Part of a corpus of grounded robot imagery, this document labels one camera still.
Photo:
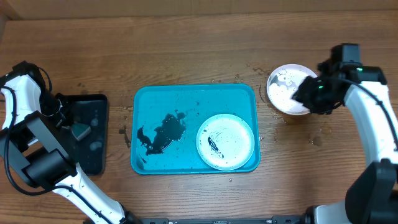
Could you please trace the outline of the dark green sponge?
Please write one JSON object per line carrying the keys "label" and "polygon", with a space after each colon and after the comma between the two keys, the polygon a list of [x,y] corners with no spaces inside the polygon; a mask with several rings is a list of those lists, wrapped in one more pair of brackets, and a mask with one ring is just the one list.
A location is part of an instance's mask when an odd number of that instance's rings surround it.
{"label": "dark green sponge", "polygon": [[71,132],[77,141],[81,141],[91,132],[91,126],[83,123],[75,123],[71,126]]}

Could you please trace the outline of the white plate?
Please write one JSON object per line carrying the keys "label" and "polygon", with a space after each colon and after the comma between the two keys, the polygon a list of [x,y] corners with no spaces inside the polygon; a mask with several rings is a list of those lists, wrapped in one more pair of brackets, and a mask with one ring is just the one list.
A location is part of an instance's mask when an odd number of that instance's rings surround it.
{"label": "white plate", "polygon": [[270,102],[281,112],[289,115],[305,115],[310,110],[292,99],[300,84],[307,78],[317,75],[307,67],[286,64],[276,68],[267,81],[267,95]]}

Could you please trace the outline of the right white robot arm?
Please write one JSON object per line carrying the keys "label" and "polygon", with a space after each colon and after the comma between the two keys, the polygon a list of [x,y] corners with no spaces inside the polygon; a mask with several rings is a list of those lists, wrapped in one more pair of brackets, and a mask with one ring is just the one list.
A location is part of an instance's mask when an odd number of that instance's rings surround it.
{"label": "right white robot arm", "polygon": [[314,114],[339,106],[351,112],[366,158],[366,168],[345,199],[307,209],[304,223],[397,223],[397,118],[379,67],[361,63],[358,44],[340,44],[318,64],[319,76],[307,77],[293,94]]}

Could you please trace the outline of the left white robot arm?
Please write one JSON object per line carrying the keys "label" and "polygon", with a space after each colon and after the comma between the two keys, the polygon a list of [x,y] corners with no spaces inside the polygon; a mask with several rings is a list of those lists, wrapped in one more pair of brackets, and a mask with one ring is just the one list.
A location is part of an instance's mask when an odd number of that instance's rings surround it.
{"label": "left white robot arm", "polygon": [[139,223],[91,180],[105,169],[109,103],[103,94],[53,93],[48,73],[21,62],[1,77],[1,157],[18,192],[69,200],[90,223]]}

